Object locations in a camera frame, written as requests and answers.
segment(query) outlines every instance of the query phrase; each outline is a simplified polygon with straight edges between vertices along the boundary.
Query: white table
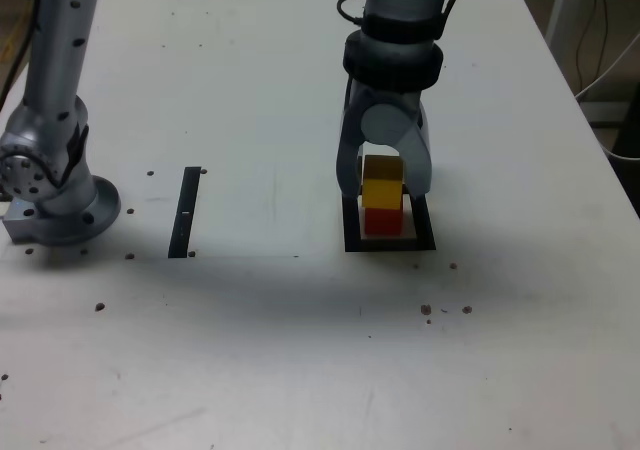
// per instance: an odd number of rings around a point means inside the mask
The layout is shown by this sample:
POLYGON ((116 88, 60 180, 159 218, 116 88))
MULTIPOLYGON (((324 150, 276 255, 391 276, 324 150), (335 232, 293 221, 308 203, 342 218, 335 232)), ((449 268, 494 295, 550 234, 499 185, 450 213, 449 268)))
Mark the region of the white table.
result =
POLYGON ((638 448, 640 225, 523 0, 454 9, 438 250, 385 255, 342 247, 335 2, 100 0, 80 95, 123 212, 32 255, 1 232, 0 448, 638 448))

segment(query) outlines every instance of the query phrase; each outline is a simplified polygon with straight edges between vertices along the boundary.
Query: gray robot arm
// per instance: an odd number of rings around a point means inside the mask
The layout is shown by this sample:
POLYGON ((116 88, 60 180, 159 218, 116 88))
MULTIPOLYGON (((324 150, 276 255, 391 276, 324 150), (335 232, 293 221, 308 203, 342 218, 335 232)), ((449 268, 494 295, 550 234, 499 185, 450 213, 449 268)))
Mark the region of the gray robot arm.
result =
POLYGON ((0 178, 14 199, 3 222, 13 241, 64 245, 117 217, 115 187, 87 166, 87 109, 76 95, 97 0, 36 0, 22 103, 0 138, 0 178))
POLYGON ((363 17, 350 18, 361 29, 347 38, 343 62, 349 85, 336 164, 343 195, 358 196, 365 141, 398 151, 413 197, 429 192, 431 155, 420 95, 438 80, 443 54, 435 41, 455 1, 445 9, 445 0, 367 0, 363 17))

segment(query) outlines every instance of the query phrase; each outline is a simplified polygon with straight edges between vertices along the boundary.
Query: wooden block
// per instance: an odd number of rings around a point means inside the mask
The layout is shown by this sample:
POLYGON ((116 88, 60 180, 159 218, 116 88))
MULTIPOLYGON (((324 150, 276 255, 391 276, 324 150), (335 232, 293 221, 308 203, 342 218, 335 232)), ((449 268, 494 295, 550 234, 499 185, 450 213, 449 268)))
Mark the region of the wooden block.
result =
POLYGON ((397 210, 364 209, 365 235, 400 236, 402 234, 402 200, 397 210))
POLYGON ((402 203, 402 176, 404 163, 400 157, 366 155, 362 206, 398 210, 402 203))

